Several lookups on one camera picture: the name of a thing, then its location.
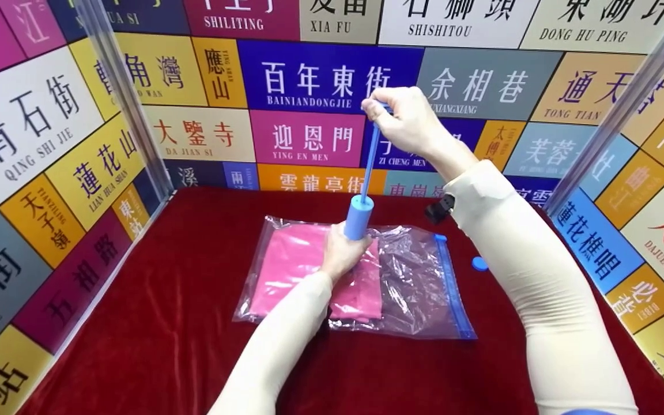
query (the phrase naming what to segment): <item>hand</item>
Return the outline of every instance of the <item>hand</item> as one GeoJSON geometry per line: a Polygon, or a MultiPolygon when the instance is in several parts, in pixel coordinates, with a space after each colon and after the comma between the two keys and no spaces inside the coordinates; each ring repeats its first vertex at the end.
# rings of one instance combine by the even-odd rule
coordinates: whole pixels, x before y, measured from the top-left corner
{"type": "Polygon", "coordinates": [[[427,159],[445,182],[478,162],[468,146],[445,129],[416,86],[377,88],[363,100],[362,107],[391,144],[427,159]],[[387,103],[393,115],[377,101],[387,103]]]}
{"type": "Polygon", "coordinates": [[[344,234],[345,223],[333,224],[325,238],[325,258],[319,271],[326,273],[334,285],[352,270],[365,251],[371,246],[370,235],[359,241],[350,241],[344,234]]]}
{"type": "Polygon", "coordinates": [[[362,107],[391,144],[404,152],[426,157],[444,141],[452,140],[452,134],[440,123],[427,97],[416,86],[377,88],[370,98],[363,100],[362,107]],[[387,103],[393,116],[376,101],[387,103]]]}

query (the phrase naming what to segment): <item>blue sign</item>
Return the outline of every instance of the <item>blue sign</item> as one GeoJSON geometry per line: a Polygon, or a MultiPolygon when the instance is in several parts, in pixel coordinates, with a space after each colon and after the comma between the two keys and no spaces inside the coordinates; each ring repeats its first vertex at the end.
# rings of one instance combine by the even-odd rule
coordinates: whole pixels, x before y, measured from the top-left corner
{"type": "Polygon", "coordinates": [[[551,219],[593,283],[606,294],[643,260],[581,189],[575,189],[551,219]]]}
{"type": "Polygon", "coordinates": [[[516,192],[527,202],[542,207],[550,199],[560,179],[545,177],[506,176],[516,192]]]}
{"type": "Polygon", "coordinates": [[[255,163],[223,162],[227,187],[230,189],[260,190],[258,187],[258,167],[255,163]]]}
{"type": "MultiPolygon", "coordinates": [[[[86,35],[84,21],[72,0],[48,0],[69,43],[86,35]]],[[[102,0],[115,32],[189,35],[183,2],[166,0],[102,0]]]]}
{"type": "MultiPolygon", "coordinates": [[[[480,138],[480,133],[485,126],[485,120],[472,120],[464,118],[440,118],[442,125],[452,134],[454,139],[459,139],[468,145],[471,151],[475,150],[475,145],[480,138]]],[[[360,156],[360,167],[365,167],[368,162],[368,152],[371,148],[372,130],[374,126],[371,121],[366,119],[363,136],[363,150],[360,156]]],[[[380,141],[376,149],[376,160],[373,168],[386,170],[407,170],[407,171],[435,171],[435,168],[429,162],[416,154],[403,152],[391,144],[383,135],[380,135],[380,141]]]]}
{"type": "Polygon", "coordinates": [[[383,194],[409,197],[442,197],[445,182],[439,173],[396,171],[386,173],[383,194]]]}
{"type": "Polygon", "coordinates": [[[377,87],[413,86],[424,48],[238,40],[251,110],[360,114],[377,87]]]}
{"type": "Polygon", "coordinates": [[[580,188],[591,200],[596,200],[635,152],[637,152],[637,146],[633,142],[621,134],[617,135],[609,144],[608,149],[601,153],[588,173],[583,176],[580,188]]]}
{"type": "Polygon", "coordinates": [[[171,182],[182,187],[227,187],[222,162],[206,160],[163,160],[171,182]]]}
{"type": "Polygon", "coordinates": [[[137,194],[140,195],[140,199],[142,199],[142,204],[145,205],[148,215],[152,216],[158,205],[160,205],[160,201],[158,200],[158,195],[155,193],[153,182],[150,181],[150,176],[148,176],[148,169],[143,168],[132,181],[132,184],[134,184],[137,194]]]}
{"type": "Polygon", "coordinates": [[[528,123],[505,175],[561,179],[593,136],[595,126],[528,123]]]}

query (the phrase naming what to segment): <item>vacuum storage bag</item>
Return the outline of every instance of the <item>vacuum storage bag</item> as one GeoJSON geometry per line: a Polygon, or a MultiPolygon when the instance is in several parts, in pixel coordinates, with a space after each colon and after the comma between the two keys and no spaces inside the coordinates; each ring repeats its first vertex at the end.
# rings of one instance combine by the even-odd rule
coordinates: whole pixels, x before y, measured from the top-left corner
{"type": "MultiPolygon", "coordinates": [[[[266,216],[235,321],[260,323],[305,276],[319,270],[329,224],[266,216]]],[[[369,229],[373,243],[337,283],[329,328],[417,339],[475,339],[446,238],[419,228],[369,229]]]]}

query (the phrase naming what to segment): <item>blue hand pump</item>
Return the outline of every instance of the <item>blue hand pump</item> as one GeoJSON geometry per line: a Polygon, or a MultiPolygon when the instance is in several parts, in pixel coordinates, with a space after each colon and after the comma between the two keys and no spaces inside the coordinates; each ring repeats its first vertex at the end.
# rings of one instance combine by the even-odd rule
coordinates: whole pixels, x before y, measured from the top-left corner
{"type": "MultiPolygon", "coordinates": [[[[380,103],[391,112],[390,106],[380,103]]],[[[348,218],[345,221],[345,236],[350,241],[359,241],[365,236],[368,228],[368,220],[371,218],[371,212],[374,209],[374,201],[368,197],[368,184],[371,182],[371,172],[376,160],[376,149],[380,141],[380,129],[376,123],[373,123],[373,132],[371,139],[371,149],[368,151],[368,164],[365,166],[365,179],[360,194],[353,196],[350,200],[348,209],[348,218]]]]}

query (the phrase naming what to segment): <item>beige arm sleeve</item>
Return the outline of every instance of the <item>beige arm sleeve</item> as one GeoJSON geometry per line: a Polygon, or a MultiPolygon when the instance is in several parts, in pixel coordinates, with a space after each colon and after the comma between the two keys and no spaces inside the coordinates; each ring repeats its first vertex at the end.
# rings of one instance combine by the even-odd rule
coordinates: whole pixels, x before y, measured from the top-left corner
{"type": "Polygon", "coordinates": [[[527,333],[540,413],[637,413],[590,286],[560,239],[511,183],[482,160],[445,186],[452,217],[511,299],[527,333]]]}
{"type": "Polygon", "coordinates": [[[327,316],[332,280],[306,276],[271,310],[245,345],[208,415],[271,415],[306,344],[327,316]]]}

